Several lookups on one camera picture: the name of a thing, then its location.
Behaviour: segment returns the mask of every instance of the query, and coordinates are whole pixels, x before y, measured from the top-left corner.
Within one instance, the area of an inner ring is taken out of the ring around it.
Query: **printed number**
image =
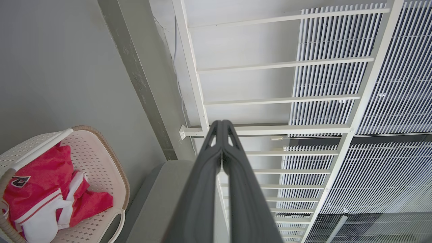
[[[14,176],[12,179],[15,179],[12,181],[12,185],[15,187],[23,187],[27,182],[29,182],[31,176]]]

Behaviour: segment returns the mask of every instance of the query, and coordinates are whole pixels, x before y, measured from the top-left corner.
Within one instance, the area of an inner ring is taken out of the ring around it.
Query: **white metal frame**
[[[307,102],[307,101],[321,101],[321,100],[356,100],[351,110],[348,122],[346,124],[337,125],[286,125],[286,126],[247,126],[236,127],[238,135],[280,135],[280,134],[343,134],[337,150],[327,151],[251,151],[247,152],[249,156],[288,156],[288,155],[333,155],[333,160],[329,170],[271,170],[261,169],[254,170],[255,173],[320,173],[327,174],[326,179],[321,186],[295,186],[295,185],[261,185],[263,189],[319,189],[320,192],[317,198],[267,198],[270,201],[314,201],[314,210],[308,211],[311,213],[310,218],[275,218],[277,223],[286,224],[306,224],[306,228],[295,228],[299,231],[304,231],[303,235],[283,235],[283,237],[300,238],[301,243],[304,243],[313,223],[316,220],[323,204],[330,193],[330,189],[336,179],[340,170],[342,162],[348,151],[354,133],[357,131],[361,122],[362,116],[365,112],[367,104],[370,100],[375,82],[378,78],[381,66],[383,65],[385,55],[390,44],[394,29],[396,27],[400,11],[403,7],[403,0],[389,0],[386,8],[383,9],[367,9],[367,10],[352,10],[352,11],[339,11],[339,12],[325,12],[325,13],[312,13],[303,15],[289,15],[284,17],[269,18],[269,19],[255,19],[240,22],[220,23],[209,26],[189,27],[187,24],[187,15],[185,10],[184,0],[173,0],[175,15],[178,21],[178,29],[183,44],[183,49],[186,57],[186,64],[191,78],[192,89],[197,104],[198,115],[200,117],[201,128],[185,128],[180,130],[182,138],[188,136],[205,136],[209,129],[209,122],[207,119],[206,106],[222,106],[222,105],[256,105],[256,104],[275,104],[275,103],[290,103],[290,102]],[[231,26],[244,26],[269,22],[287,21],[293,19],[307,19],[328,16],[342,16],[354,14],[371,14],[371,13],[384,13],[381,19],[380,27],[377,37],[375,39],[375,48],[372,50],[370,57],[362,58],[334,58],[334,59],[321,59],[311,61],[294,61],[284,63],[270,63],[248,66],[235,66],[235,67],[216,67],[208,69],[197,69],[195,61],[194,48],[191,41],[191,31],[207,30],[209,28],[222,28]],[[281,67],[298,67],[307,65],[320,65],[320,64],[334,64],[334,63],[350,63],[350,62],[369,62],[363,76],[358,94],[355,95],[339,95],[339,96],[311,96],[311,97],[287,97],[281,99],[257,99],[257,100],[238,100],[238,101],[220,101],[220,102],[204,102],[203,93],[200,84],[199,74],[210,72],[225,72],[225,71],[239,71],[239,70],[258,70],[268,68],[281,68]],[[227,184],[219,183],[220,187],[226,187]],[[297,212],[295,209],[271,209],[275,212]],[[280,230],[290,230],[293,228],[280,228]]]
[[[343,224],[346,222],[347,219],[348,219],[347,216],[342,215],[336,227],[333,229],[333,231],[331,232],[330,236],[328,237],[325,243],[331,243],[331,241],[335,238],[337,233],[339,233],[340,229],[342,228]]]

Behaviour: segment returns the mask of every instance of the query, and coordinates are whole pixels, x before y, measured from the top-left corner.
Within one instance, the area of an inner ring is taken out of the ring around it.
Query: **white ceiling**
[[[185,0],[190,27],[299,14],[302,9],[314,7],[380,2],[382,1]],[[161,37],[173,56],[175,25],[172,2],[171,0],[150,0],[150,4],[156,24],[160,27]],[[293,20],[192,32],[197,69],[295,61],[299,27],[300,20]],[[190,124],[199,126],[197,106],[179,34],[177,38],[175,60],[177,78]],[[291,97],[294,71],[294,67],[289,67],[200,74],[204,102]],[[288,103],[207,107],[210,124],[222,119],[231,120],[234,124],[288,124],[289,114],[290,104]],[[270,151],[289,145],[289,140],[271,141],[269,137],[241,137],[240,140],[246,151]],[[203,138],[196,138],[194,141],[199,151]],[[254,169],[281,168],[281,157],[249,157],[249,161]],[[278,184],[279,177],[279,175],[257,175],[261,184]],[[227,183],[226,176],[221,177],[221,183]],[[228,195],[228,190],[225,189],[223,193]],[[265,190],[264,193],[269,197],[277,197],[275,189]]]

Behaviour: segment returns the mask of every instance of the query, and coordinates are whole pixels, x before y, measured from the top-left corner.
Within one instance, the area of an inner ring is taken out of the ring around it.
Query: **perforated plastic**
[[[35,136],[13,147],[0,155],[0,175],[16,163],[19,157],[25,157],[34,151],[32,149],[41,144],[56,143],[49,140],[62,132],[54,132]],[[62,145],[71,148],[71,159],[74,169],[84,171],[90,184],[89,190],[95,192],[109,192],[114,198],[114,206],[98,215],[88,218],[78,225],[60,230],[52,241],[53,243],[98,243],[115,216],[122,216],[121,223],[116,234],[110,240],[113,242],[121,231],[124,222],[123,205],[125,203],[126,185],[121,177],[119,169],[114,163],[109,152],[99,138],[90,131],[73,131],[61,141]],[[0,237],[8,242],[12,241],[0,231]]]

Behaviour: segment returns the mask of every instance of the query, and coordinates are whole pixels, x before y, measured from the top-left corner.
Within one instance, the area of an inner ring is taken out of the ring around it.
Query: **white fabric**
[[[69,193],[67,194],[66,197],[66,201],[70,201],[70,204],[64,207],[63,210],[61,211],[60,217],[57,222],[59,230],[69,228],[70,217],[72,217],[72,213],[73,213],[72,205],[73,202],[75,201],[73,195],[75,194],[75,192],[77,191],[77,189],[79,188],[83,180],[85,179],[86,179],[85,173],[78,171],[70,181]]]
[[[63,200],[60,194],[21,223],[27,242],[50,243],[58,231],[55,211],[70,204],[71,202]]]
[[[19,217],[17,220],[15,220],[16,223],[21,224],[23,222],[26,222],[29,220],[32,215],[34,215],[36,212],[38,212],[42,207],[46,206],[49,202],[54,200],[54,198],[61,197],[61,190],[60,188],[51,193],[48,197],[42,199],[40,202],[38,202],[35,206],[33,206],[30,210],[28,210],[23,216]]]

